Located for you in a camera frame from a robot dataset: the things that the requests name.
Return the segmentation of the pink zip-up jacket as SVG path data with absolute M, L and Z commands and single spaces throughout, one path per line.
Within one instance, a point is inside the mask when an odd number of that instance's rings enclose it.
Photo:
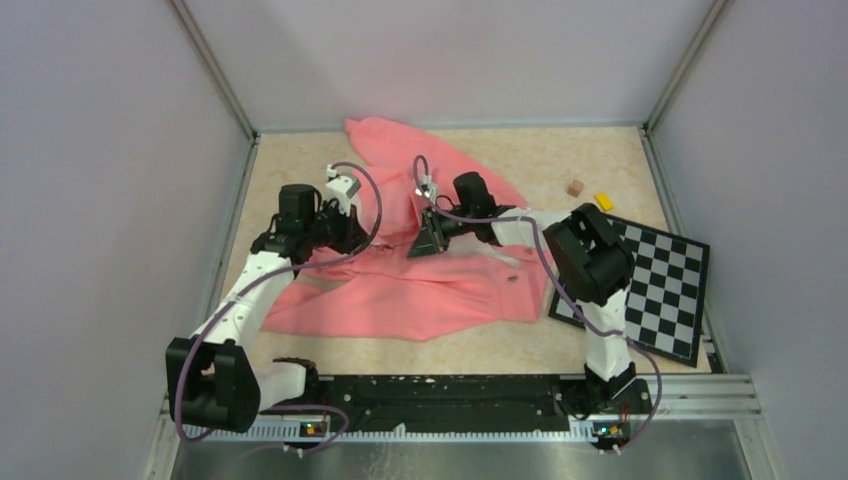
M 337 282 L 324 290 L 297 280 L 274 302 L 263 327 L 307 336 L 422 341 L 499 321 L 535 322 L 548 276 L 533 247 L 496 248 L 463 235 L 447 252 L 409 259 L 425 203 L 414 193 L 413 160 L 422 155 L 437 186 L 476 171 L 499 204 L 527 206 L 507 180 L 441 139 L 380 117 L 348 119 L 345 131 L 383 201 L 379 233 L 344 263 L 304 270 Z

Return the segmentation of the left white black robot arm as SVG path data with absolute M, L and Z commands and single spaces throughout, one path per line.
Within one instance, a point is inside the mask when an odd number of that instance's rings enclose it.
M 214 313 L 187 338 L 174 338 L 165 353 L 169 409 L 179 425 L 246 432 L 259 413 L 285 402 L 297 413 L 319 404 L 313 363 L 282 358 L 263 367 L 247 355 L 271 307 L 311 258 L 329 248 L 343 258 L 362 251 L 372 237 L 360 225 L 360 182 L 328 180 L 328 198 L 306 184 L 283 186 L 278 211 L 252 242 L 240 276 Z

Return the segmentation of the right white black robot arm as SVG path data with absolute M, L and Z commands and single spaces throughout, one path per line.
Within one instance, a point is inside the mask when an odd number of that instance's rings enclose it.
M 635 259 L 603 213 L 588 203 L 566 213 L 499 205 L 476 172 L 455 179 L 459 203 L 444 210 L 431 177 L 413 179 L 428 205 L 409 258 L 441 254 L 465 234 L 495 247 L 529 248 L 586 331 L 585 382 L 562 394 L 559 408 L 585 420 L 623 404 L 636 376 L 633 342 L 625 332 Z

